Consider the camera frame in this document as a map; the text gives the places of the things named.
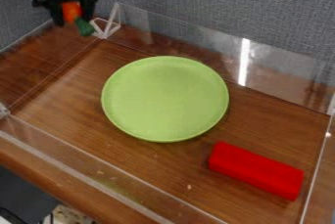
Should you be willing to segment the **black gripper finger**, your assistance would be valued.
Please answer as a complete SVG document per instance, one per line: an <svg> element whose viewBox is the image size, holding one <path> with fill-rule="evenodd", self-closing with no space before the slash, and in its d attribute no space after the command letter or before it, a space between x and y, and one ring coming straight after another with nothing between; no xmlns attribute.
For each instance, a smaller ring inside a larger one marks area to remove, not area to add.
<svg viewBox="0 0 335 224"><path fill-rule="evenodd" d="M49 15L50 15L50 19L53 21L53 23L57 26L62 26L64 25L64 19L62 19L62 9L61 9L61 5L57 3L50 3L48 6L49 9Z"/></svg>
<svg viewBox="0 0 335 224"><path fill-rule="evenodd" d="M96 2L96 0L82 0L81 1L82 19L86 22L92 18L92 14L93 14L93 10L94 10L94 2Z"/></svg>

